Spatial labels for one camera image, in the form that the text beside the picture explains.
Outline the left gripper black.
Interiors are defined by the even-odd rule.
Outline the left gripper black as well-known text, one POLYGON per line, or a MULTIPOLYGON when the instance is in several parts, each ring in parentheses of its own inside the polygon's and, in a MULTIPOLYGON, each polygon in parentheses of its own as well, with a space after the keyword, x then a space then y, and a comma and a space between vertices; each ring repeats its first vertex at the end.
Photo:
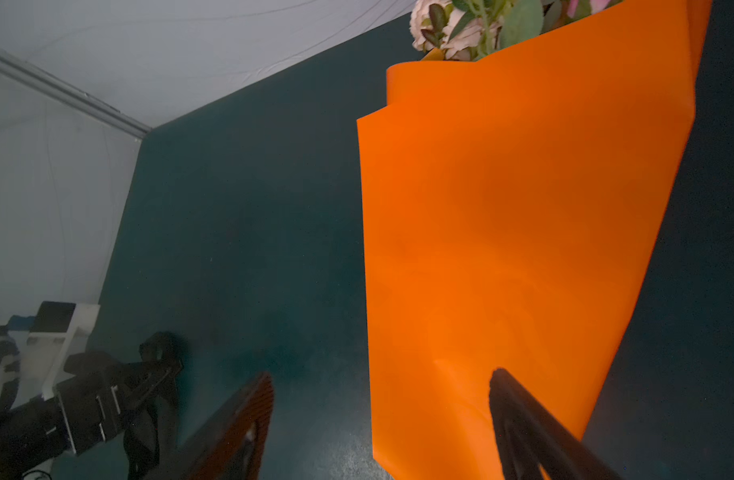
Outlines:
POLYGON ((56 385, 55 394, 71 454, 80 456, 119 436, 158 399, 178 413, 183 363, 176 336, 157 332, 139 346, 139 354, 135 363, 99 351, 68 356, 63 371, 69 377, 56 385))

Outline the magenta fake rose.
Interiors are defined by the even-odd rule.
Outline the magenta fake rose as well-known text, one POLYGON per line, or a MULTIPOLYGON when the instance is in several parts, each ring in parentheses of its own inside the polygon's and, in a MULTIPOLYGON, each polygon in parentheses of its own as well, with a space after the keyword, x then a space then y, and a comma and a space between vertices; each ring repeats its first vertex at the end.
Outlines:
POLYGON ((566 15, 569 19, 578 20, 599 13, 615 3, 616 0, 569 0, 566 15))

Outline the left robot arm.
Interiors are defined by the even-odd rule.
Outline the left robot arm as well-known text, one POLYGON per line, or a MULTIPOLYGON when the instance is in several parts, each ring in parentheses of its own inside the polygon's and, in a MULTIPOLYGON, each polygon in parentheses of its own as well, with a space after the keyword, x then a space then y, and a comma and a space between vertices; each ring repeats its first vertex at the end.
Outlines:
POLYGON ((136 363, 102 351, 70 355, 63 367, 69 377, 52 398, 0 413, 0 479, 21 479, 47 460, 79 456, 117 436, 131 479, 144 478, 170 456, 179 428, 177 338, 158 332, 139 354, 136 363))

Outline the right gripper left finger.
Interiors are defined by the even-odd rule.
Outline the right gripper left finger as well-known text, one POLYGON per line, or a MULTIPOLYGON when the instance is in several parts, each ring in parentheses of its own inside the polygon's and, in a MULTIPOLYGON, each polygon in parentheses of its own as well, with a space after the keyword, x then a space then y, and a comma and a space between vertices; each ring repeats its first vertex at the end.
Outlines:
POLYGON ((234 393, 148 479, 257 479, 274 407, 271 375, 263 372, 234 393))

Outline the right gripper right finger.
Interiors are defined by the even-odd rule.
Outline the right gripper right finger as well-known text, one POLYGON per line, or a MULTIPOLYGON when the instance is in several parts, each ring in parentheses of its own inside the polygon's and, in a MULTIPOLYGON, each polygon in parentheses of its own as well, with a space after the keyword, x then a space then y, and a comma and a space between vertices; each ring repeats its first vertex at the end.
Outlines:
POLYGON ((507 370, 490 380, 489 405, 506 479, 617 479, 507 370))

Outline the orange wrapping paper sheet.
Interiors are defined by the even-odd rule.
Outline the orange wrapping paper sheet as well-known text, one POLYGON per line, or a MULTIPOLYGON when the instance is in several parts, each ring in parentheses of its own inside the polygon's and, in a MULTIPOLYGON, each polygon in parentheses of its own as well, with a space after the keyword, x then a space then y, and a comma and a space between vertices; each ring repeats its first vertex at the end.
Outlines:
POLYGON ((476 62, 388 70, 357 126, 373 455, 394 478, 501 477, 497 368, 583 434, 691 132, 710 10, 624 1, 476 62))

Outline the light pink fake rose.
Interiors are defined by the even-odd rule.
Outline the light pink fake rose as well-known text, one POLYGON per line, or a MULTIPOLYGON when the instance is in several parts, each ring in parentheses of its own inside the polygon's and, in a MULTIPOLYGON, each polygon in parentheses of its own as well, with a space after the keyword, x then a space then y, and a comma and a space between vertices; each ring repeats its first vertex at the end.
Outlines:
POLYGON ((445 60, 473 61, 480 56, 483 20, 465 1, 418 0, 410 15, 409 31, 415 50, 437 49, 445 60))

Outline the black printed ribbon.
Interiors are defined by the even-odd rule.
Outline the black printed ribbon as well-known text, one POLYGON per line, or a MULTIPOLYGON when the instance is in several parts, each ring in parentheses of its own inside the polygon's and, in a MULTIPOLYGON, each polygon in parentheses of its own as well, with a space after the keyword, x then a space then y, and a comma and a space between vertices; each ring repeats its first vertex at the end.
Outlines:
POLYGON ((143 479, 175 452, 180 426, 176 384, 166 386, 125 432, 128 479, 143 479))

